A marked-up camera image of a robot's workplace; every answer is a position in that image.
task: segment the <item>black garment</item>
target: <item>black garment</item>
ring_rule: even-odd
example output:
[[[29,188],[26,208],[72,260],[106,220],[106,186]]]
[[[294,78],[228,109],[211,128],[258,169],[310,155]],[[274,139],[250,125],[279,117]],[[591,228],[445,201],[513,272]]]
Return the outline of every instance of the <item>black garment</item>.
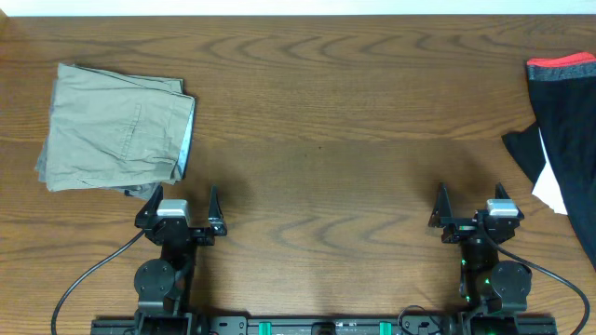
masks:
[[[596,59],[569,61],[574,56],[560,64],[528,62],[528,88],[569,221],[596,268]],[[529,163],[542,154],[540,139],[533,134],[530,126],[506,135],[504,142],[535,182],[535,171],[545,162]]]
[[[540,143],[540,128],[534,122],[522,132],[510,132],[502,137],[507,150],[532,183],[536,184],[540,172],[547,164]]]

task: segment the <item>wood grain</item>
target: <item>wood grain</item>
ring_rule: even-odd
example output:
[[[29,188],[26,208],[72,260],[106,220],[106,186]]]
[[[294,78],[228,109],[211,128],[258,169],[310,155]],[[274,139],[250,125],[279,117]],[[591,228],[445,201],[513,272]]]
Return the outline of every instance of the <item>wood grain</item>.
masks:
[[[502,181],[526,214],[505,247],[596,298],[568,220],[530,196],[500,135],[529,125],[524,61],[596,51],[594,18],[14,18],[0,40],[0,333],[46,334],[55,303],[134,236],[138,199],[49,193],[33,171],[58,62],[182,77],[196,97],[187,178],[203,222],[221,188],[229,236],[198,256],[193,302],[253,315],[396,315],[457,297],[459,250],[427,228],[439,181],[471,215]],[[60,334],[131,315],[143,239],[78,288]],[[580,299],[540,274],[529,311],[559,332]],[[584,333],[596,333],[590,320]]]
[[[8,17],[2,9],[0,9],[0,36],[2,36],[2,32],[4,31],[4,26],[7,24]]]

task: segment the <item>red waistband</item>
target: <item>red waistband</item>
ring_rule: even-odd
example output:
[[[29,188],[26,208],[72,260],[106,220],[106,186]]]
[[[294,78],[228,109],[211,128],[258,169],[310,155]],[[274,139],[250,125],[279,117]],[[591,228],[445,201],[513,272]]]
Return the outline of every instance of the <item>red waistband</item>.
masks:
[[[528,60],[527,65],[535,65],[540,67],[565,67],[578,64],[585,64],[589,62],[596,62],[596,57],[589,52],[579,52],[571,56],[566,56],[558,59],[531,59]]]

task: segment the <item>folded clothing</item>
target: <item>folded clothing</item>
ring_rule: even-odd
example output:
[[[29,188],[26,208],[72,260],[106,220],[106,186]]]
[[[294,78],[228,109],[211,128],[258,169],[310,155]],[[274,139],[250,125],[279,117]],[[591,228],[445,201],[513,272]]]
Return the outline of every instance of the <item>folded clothing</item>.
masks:
[[[517,145],[518,150],[511,150],[508,145],[509,152],[521,162],[520,153],[541,151],[537,144],[541,135],[545,160],[530,168],[526,163],[520,166],[528,176],[543,167],[535,187],[540,179],[548,178],[543,176],[547,168],[552,168],[556,182],[550,190],[557,191],[555,184],[560,188],[569,221],[596,267],[596,58],[582,52],[561,59],[533,59],[527,69],[539,135],[536,138],[526,131],[532,139],[524,140],[525,149]]]
[[[147,198],[183,177],[195,99],[182,80],[60,64],[37,162],[50,191],[116,188]]]

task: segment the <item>khaki pants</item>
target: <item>khaki pants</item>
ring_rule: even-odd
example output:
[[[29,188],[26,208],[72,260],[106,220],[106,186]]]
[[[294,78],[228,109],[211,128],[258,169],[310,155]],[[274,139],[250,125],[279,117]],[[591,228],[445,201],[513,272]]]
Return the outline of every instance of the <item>khaki pants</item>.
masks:
[[[60,64],[35,167],[40,181],[50,191],[174,183],[182,178],[179,155],[194,109],[182,80]]]

